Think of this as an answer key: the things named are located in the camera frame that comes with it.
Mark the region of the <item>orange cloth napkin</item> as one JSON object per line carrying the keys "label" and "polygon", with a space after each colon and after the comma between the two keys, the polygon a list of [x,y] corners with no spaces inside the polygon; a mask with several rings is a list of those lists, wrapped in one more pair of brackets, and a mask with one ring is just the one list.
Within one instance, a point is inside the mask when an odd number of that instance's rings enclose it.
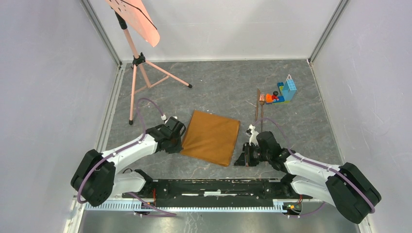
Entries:
{"label": "orange cloth napkin", "polygon": [[229,166],[240,121],[195,110],[182,142],[182,155]]}

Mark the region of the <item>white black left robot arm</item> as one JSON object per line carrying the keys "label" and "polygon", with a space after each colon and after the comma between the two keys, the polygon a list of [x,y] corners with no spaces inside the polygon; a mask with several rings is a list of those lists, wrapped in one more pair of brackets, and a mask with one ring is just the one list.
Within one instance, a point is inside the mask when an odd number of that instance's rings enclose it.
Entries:
{"label": "white black left robot arm", "polygon": [[146,129],[136,139],[111,150],[89,150],[75,171],[70,185],[77,191],[77,201],[93,207],[116,195],[146,198],[154,192],[153,179],[141,169],[126,172],[131,164],[146,156],[164,151],[179,153],[184,123],[176,117]]}

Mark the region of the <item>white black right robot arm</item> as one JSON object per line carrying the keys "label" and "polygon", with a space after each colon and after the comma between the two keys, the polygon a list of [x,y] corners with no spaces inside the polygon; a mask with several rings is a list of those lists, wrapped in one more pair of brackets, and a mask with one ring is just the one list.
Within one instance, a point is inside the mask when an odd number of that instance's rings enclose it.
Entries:
{"label": "white black right robot arm", "polygon": [[283,148],[270,131],[248,129],[250,138],[243,144],[237,166],[252,167],[261,162],[285,173],[281,193],[287,198],[311,196],[334,206],[347,220],[359,224],[375,212],[381,194],[352,163],[329,165]]}

